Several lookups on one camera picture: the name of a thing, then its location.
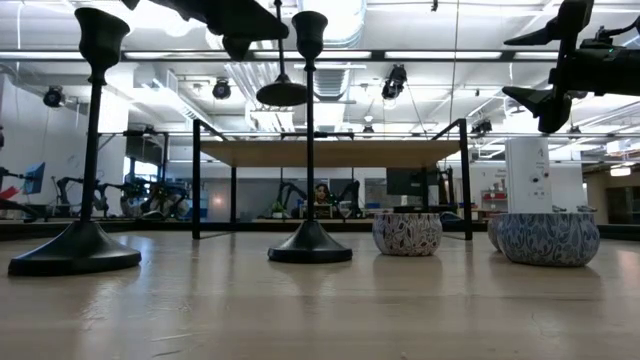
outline blue and white pot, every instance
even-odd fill
[[[376,214],[373,239],[385,255],[426,256],[440,246],[442,223],[438,214]]]
[[[521,264],[584,266],[600,247],[593,214],[503,214],[494,231],[502,252]]]
[[[502,251],[500,250],[500,245],[498,244],[498,225],[500,224],[500,216],[502,215],[496,215],[489,219],[489,221],[487,222],[487,235],[489,236],[491,244],[498,251]]]

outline white wall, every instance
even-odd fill
[[[46,163],[42,193],[29,198],[20,194],[12,200],[54,204],[56,188],[52,176],[60,179],[65,176],[82,178],[84,175],[88,118],[66,108],[48,108],[40,96],[15,87],[6,77],[0,77],[0,82],[0,124],[4,126],[5,135],[5,147],[0,151],[0,166],[13,173],[24,173],[33,164]],[[100,180],[122,182],[125,144],[125,139],[115,138],[100,151],[96,174]],[[23,183],[22,180],[7,177],[4,178],[3,188],[20,188]],[[70,183],[68,189],[69,202],[79,204],[82,186]],[[111,209],[118,213],[119,192],[108,195]]]

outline fluorescent light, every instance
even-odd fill
[[[518,60],[538,60],[538,59],[557,59],[558,53],[554,51],[537,51],[537,52],[520,52],[516,53],[515,59]]]
[[[371,51],[345,51],[345,50],[330,50],[324,51],[318,59],[369,59],[371,58]]]
[[[277,59],[280,55],[277,51],[256,51],[253,53],[256,59]],[[285,59],[302,59],[302,55],[296,51],[285,51]]]
[[[293,68],[296,70],[304,70],[304,64],[294,64]],[[364,64],[316,64],[318,70],[365,70],[367,65]]]
[[[500,51],[387,51],[385,59],[498,59]]]
[[[0,60],[84,60],[79,51],[0,51]]]
[[[125,51],[124,56],[129,60],[203,60],[230,59],[224,51]]]
[[[611,176],[614,176],[614,177],[629,176],[631,175],[631,168],[629,167],[612,168],[611,170],[609,170],[609,174],[611,174]]]

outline black stand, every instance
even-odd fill
[[[117,37],[119,35],[118,30],[120,30],[120,33],[122,33],[121,41],[129,32],[128,26],[122,20],[100,10],[80,8],[76,10],[76,17],[83,30],[80,50],[85,58],[87,58],[87,49],[83,48],[83,43],[87,46],[98,47],[99,45],[104,45],[100,44],[100,41],[104,41],[105,36]],[[103,37],[98,38],[96,41],[86,41],[85,36],[96,35],[100,31],[103,33],[109,31],[111,33],[102,34]],[[119,58],[120,41],[110,43],[111,45],[117,43],[118,57],[116,59]],[[99,59],[96,61],[106,59],[104,61],[107,63],[95,64],[91,62],[93,59],[87,58],[92,65],[92,75],[89,78],[92,87],[80,220],[73,222],[62,234],[47,244],[13,258],[9,264],[9,275],[53,276],[102,272],[136,266],[141,260],[139,251],[111,239],[100,225],[91,221],[98,162],[98,121],[102,86],[106,84],[104,81],[106,70],[117,63],[116,60],[115,63],[109,66],[108,60],[113,59],[113,57],[99,56],[101,51],[104,51],[104,48],[93,52],[91,50],[89,50],[89,54]]]
[[[298,51],[306,58],[307,72],[307,219],[282,245],[269,249],[269,259],[279,262],[321,264],[349,261],[351,249],[345,248],[322,228],[315,219],[313,165],[313,73],[315,58],[322,52],[322,31],[327,19],[316,12],[304,11],[293,18],[298,30]]]

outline wooden table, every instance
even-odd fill
[[[207,141],[202,152],[234,167],[306,167],[306,141]],[[460,151],[458,141],[316,141],[315,167],[422,168]]]

